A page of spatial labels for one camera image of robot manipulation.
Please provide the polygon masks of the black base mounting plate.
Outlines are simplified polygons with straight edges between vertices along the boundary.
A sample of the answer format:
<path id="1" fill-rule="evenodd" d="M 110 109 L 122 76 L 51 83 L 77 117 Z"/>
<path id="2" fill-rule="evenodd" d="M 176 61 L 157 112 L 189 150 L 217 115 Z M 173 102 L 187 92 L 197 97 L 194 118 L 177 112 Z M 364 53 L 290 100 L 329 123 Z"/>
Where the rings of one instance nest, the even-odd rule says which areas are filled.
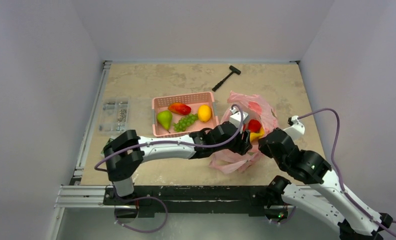
<path id="1" fill-rule="evenodd" d="M 245 214 L 281 221 L 294 207 L 265 185 L 157 186 L 139 185 L 128 196 L 104 189 L 103 205 L 131 210 L 139 218 L 155 214 Z"/>

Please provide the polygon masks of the green fake pear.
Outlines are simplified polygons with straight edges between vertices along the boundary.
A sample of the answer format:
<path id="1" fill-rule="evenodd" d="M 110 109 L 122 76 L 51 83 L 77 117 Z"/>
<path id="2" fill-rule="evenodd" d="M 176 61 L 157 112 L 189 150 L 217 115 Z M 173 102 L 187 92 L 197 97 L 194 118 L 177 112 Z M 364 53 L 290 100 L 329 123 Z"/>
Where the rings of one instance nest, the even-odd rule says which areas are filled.
<path id="1" fill-rule="evenodd" d="M 172 125 L 173 115 L 169 110 L 161 111 L 156 116 L 157 122 L 165 129 L 169 131 Z"/>

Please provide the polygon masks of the red orange fake mango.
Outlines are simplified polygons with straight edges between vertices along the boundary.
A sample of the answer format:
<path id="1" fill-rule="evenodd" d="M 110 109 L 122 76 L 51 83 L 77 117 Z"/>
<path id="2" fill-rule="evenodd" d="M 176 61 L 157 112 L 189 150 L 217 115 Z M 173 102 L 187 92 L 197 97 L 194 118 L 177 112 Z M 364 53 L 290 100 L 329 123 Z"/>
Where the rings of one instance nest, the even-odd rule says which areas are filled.
<path id="1" fill-rule="evenodd" d="M 181 116 L 189 115 L 192 111 L 192 108 L 181 102 L 174 102 L 170 104 L 167 108 L 170 112 L 174 114 L 178 114 Z"/>

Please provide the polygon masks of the aluminium frame rail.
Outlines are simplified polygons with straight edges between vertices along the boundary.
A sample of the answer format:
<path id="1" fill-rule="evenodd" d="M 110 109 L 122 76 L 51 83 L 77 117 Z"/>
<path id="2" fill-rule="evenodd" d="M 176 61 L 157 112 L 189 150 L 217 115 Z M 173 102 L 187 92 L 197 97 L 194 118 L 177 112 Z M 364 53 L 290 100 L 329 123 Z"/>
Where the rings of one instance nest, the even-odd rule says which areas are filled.
<path id="1" fill-rule="evenodd" d="M 98 82 L 92 110 L 83 132 L 82 141 L 76 157 L 76 164 L 73 174 L 68 184 L 62 184 L 55 200 L 52 221 L 46 235 L 47 240 L 56 240 L 63 222 L 65 210 L 75 208 L 100 208 L 102 203 L 98 197 L 102 194 L 102 187 L 98 185 L 80 185 L 85 172 L 85 165 L 94 135 L 96 122 L 100 115 L 100 104 L 105 92 L 108 76 L 110 73 L 112 60 L 105 60 L 102 64 L 102 71 Z"/>

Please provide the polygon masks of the pink plastic bag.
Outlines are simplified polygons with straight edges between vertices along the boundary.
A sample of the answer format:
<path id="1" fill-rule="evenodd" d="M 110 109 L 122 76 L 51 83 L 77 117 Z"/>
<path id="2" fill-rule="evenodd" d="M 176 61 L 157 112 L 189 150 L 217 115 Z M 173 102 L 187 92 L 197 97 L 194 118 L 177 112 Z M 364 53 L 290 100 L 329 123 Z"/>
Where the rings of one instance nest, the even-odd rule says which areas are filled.
<path id="1" fill-rule="evenodd" d="M 249 114 L 250 120 L 255 119 L 260 121 L 265 131 L 264 136 L 279 126 L 274 108 L 260 95 L 245 95 L 231 91 L 227 102 L 229 104 L 239 105 L 243 112 Z M 258 141 L 255 140 L 251 144 L 252 149 L 245 155 L 239 155 L 228 149 L 214 153 L 209 166 L 224 174 L 245 171 L 264 157 L 258 150 Z"/>

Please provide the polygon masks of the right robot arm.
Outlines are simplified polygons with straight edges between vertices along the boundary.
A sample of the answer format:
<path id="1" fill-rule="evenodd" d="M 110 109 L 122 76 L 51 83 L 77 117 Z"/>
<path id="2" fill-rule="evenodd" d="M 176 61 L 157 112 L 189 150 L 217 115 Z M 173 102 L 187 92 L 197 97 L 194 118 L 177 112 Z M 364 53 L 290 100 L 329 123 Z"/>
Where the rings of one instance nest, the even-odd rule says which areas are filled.
<path id="1" fill-rule="evenodd" d="M 258 140 L 261 153 L 275 160 L 279 169 L 317 191 L 314 197 L 288 179 L 277 175 L 267 186 L 269 206 L 284 202 L 298 207 L 325 222 L 342 240 L 381 240 L 380 234 L 393 221 L 363 203 L 345 185 L 331 165 L 317 152 L 300 150 L 293 139 L 276 128 Z"/>

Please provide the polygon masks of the black hammer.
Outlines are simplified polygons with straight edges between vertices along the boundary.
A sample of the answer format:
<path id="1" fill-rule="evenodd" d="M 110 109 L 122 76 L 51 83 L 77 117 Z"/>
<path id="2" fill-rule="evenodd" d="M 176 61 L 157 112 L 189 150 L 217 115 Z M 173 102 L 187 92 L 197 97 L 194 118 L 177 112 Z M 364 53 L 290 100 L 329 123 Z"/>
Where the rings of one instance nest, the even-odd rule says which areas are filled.
<path id="1" fill-rule="evenodd" d="M 241 70 L 239 70 L 238 68 L 236 68 L 236 67 L 233 66 L 233 65 L 230 65 L 230 66 L 229 66 L 229 70 L 230 70 L 230 73 L 229 73 L 227 76 L 225 76 L 222 80 L 220 80 L 220 81 L 211 89 L 213 92 L 216 92 L 216 91 L 224 84 L 224 82 L 225 82 L 230 76 L 232 76 L 232 75 L 234 75 L 234 74 L 240 75 L 240 74 L 242 73 Z"/>

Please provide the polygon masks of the yellow fake lemon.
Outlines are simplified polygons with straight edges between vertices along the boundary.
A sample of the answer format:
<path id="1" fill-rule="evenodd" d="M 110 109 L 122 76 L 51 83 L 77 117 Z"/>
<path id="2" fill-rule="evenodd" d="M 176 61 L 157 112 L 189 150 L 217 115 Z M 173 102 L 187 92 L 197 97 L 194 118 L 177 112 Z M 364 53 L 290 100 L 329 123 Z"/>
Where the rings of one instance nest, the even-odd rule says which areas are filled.
<path id="1" fill-rule="evenodd" d="M 197 117 L 202 123 L 208 122 L 212 117 L 212 109 L 206 105 L 201 105 L 197 110 Z"/>

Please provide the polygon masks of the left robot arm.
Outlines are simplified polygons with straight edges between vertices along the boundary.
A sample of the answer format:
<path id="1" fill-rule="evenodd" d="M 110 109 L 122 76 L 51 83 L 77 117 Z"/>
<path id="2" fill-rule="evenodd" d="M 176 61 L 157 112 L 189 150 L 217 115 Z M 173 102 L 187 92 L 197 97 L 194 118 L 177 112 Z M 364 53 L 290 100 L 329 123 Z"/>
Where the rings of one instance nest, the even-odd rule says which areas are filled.
<path id="1" fill-rule="evenodd" d="M 127 130 L 102 149 L 104 171 L 115 187 L 116 199 L 128 205 L 135 199 L 132 175 L 142 163 L 172 158 L 204 159 L 222 150 L 243 156 L 252 149 L 250 135 L 248 130 L 229 121 L 215 128 L 167 138 L 149 138 Z"/>

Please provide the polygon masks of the orange yellow fake fruit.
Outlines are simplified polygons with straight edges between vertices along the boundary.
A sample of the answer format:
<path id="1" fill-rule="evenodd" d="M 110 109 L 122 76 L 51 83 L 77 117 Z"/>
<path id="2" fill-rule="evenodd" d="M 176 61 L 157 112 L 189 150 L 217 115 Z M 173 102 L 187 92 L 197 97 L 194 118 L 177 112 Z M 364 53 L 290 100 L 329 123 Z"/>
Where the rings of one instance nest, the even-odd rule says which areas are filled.
<path id="1" fill-rule="evenodd" d="M 251 132 L 249 135 L 249 141 L 252 143 L 261 139 L 265 135 L 265 129 L 261 127 L 258 132 Z"/>

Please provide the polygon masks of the red fake fruit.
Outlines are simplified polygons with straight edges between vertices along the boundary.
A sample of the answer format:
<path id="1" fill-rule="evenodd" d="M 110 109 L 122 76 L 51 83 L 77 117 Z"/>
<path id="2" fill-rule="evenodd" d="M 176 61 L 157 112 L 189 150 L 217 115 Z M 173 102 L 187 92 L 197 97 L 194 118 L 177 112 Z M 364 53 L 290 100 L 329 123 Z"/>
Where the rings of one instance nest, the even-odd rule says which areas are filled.
<path id="1" fill-rule="evenodd" d="M 256 119 L 251 119 L 248 124 L 247 124 L 247 129 L 251 132 L 251 133 L 259 133 L 260 130 L 262 128 L 262 124 L 260 123 L 260 121 L 256 120 Z"/>

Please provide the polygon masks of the clear plastic screw organizer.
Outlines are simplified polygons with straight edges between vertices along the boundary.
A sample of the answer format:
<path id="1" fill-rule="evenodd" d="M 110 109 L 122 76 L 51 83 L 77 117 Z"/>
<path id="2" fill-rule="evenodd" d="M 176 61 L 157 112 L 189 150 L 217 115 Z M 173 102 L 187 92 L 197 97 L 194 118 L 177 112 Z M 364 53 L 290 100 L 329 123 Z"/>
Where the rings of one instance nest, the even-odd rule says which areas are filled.
<path id="1" fill-rule="evenodd" d="M 130 99 L 114 97 L 103 100 L 97 130 L 101 134 L 121 134 L 128 127 Z"/>

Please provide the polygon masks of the green fake grape bunch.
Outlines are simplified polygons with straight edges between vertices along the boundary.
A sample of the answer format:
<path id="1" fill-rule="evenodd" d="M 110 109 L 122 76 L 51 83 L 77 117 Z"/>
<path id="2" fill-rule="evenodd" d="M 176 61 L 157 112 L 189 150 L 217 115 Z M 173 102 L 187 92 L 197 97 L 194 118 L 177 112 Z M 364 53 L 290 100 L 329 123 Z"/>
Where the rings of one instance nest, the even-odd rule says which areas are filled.
<path id="1" fill-rule="evenodd" d="M 188 114 L 180 118 L 177 123 L 173 124 L 174 131 L 179 132 L 186 132 L 189 127 L 191 127 L 196 121 L 198 120 L 197 114 Z"/>

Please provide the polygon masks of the green labelled small box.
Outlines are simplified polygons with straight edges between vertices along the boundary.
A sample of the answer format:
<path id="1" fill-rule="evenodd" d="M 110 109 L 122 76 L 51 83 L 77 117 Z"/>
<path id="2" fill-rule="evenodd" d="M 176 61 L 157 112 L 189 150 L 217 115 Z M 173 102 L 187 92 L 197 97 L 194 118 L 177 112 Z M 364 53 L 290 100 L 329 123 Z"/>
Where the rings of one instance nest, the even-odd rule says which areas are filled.
<path id="1" fill-rule="evenodd" d="M 113 138 L 109 138 L 109 139 L 107 140 L 107 142 L 105 143 L 104 147 L 102 148 L 102 150 L 101 150 L 101 152 L 100 152 L 100 154 L 101 154 L 102 156 L 105 155 L 105 150 L 106 150 L 107 146 L 108 146 L 113 140 L 114 140 Z"/>

